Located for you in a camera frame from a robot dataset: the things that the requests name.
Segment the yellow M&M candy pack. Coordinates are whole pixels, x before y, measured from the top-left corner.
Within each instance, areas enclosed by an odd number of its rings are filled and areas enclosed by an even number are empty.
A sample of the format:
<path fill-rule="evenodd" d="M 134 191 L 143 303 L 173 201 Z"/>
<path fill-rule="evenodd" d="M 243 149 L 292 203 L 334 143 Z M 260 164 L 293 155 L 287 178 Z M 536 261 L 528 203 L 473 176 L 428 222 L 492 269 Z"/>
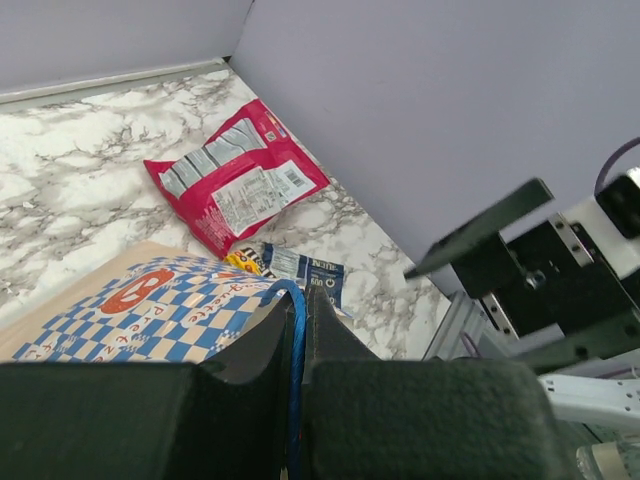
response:
<path fill-rule="evenodd" d="M 266 266 L 261 256 L 251 247 L 230 252 L 224 260 L 249 273 L 263 276 L 266 278 L 275 278 L 276 275 Z"/>

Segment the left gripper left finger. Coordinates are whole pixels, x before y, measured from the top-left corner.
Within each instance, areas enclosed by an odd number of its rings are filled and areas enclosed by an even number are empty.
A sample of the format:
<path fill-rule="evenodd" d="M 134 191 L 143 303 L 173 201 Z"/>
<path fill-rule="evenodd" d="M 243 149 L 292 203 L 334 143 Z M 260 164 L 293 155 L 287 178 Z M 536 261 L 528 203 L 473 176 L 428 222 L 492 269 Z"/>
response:
<path fill-rule="evenodd" d="M 198 364 L 5 363 L 5 479 L 276 479 L 294 308 Z"/>

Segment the blue checkered paper bag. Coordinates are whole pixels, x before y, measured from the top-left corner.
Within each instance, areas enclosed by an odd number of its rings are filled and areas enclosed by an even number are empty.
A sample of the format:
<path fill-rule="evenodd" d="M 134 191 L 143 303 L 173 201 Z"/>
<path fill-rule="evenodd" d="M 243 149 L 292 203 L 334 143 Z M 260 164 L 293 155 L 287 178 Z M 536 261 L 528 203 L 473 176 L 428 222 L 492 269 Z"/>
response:
<path fill-rule="evenodd" d="M 274 302 L 294 308 L 280 477 L 302 475 L 301 389 L 307 303 L 291 280 L 144 245 L 116 258 L 1 335 L 5 363 L 194 363 L 260 323 Z"/>

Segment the blue Kettle chips bag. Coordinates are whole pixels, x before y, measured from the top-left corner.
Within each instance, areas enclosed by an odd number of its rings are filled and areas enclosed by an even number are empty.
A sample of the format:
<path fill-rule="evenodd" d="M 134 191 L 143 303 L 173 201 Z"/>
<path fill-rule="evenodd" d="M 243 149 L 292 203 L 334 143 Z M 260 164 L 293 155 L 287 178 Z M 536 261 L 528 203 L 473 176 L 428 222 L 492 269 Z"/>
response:
<path fill-rule="evenodd" d="M 343 265 L 298 254 L 272 243 L 263 244 L 262 262 L 266 272 L 277 280 L 294 281 L 301 289 L 307 286 L 322 287 L 336 311 L 352 319 L 352 315 L 342 308 L 346 278 Z"/>

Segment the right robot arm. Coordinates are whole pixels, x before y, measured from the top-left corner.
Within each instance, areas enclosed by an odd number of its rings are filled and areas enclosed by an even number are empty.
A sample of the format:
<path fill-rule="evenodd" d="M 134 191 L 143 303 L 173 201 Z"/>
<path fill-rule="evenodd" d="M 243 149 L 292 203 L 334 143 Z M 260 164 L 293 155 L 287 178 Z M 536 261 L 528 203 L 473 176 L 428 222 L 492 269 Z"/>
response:
<path fill-rule="evenodd" d="M 639 426 L 639 172 L 507 241 L 551 200 L 532 179 L 434 243 L 405 273 L 450 266 L 538 376 L 556 416 Z"/>

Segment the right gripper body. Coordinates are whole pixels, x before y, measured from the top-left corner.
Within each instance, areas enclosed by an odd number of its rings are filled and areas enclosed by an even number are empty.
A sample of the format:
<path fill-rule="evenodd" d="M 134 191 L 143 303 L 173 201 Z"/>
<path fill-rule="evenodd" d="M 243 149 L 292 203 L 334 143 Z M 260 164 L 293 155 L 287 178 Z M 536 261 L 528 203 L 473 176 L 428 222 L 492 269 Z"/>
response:
<path fill-rule="evenodd" d="M 586 230 L 555 214 L 516 239 L 491 234 L 452 263 L 513 345 L 556 327 L 561 335 L 517 354 L 537 373 L 639 348 L 639 296 L 600 254 Z"/>

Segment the pink snack bag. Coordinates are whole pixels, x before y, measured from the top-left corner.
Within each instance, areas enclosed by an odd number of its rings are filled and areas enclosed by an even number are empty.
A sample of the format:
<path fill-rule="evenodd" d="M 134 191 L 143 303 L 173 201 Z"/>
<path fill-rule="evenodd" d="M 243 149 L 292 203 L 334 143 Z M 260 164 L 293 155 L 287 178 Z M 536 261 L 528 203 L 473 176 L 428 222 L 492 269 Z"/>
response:
<path fill-rule="evenodd" d="M 144 166 L 191 233 L 219 258 L 330 184 L 259 99 L 241 107 L 203 146 Z"/>

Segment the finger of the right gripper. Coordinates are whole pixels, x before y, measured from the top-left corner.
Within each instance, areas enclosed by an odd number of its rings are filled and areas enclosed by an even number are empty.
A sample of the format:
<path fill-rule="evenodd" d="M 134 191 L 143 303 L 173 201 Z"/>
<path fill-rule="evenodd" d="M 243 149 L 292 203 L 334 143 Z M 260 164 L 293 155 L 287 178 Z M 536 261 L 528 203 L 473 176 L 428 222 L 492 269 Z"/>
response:
<path fill-rule="evenodd" d="M 470 253 L 492 235 L 554 199 L 540 178 L 532 178 L 504 198 L 431 245 L 421 261 L 404 273 L 410 280 L 426 276 Z"/>

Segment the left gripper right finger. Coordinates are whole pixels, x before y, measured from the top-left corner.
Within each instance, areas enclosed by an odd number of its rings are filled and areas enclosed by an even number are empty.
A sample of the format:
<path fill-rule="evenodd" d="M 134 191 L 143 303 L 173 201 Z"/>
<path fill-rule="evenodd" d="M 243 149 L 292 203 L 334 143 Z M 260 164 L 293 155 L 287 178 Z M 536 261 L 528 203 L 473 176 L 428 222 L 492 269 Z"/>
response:
<path fill-rule="evenodd" d="M 306 291 L 306 479 L 571 479 L 572 456 L 527 366 L 382 360 Z"/>

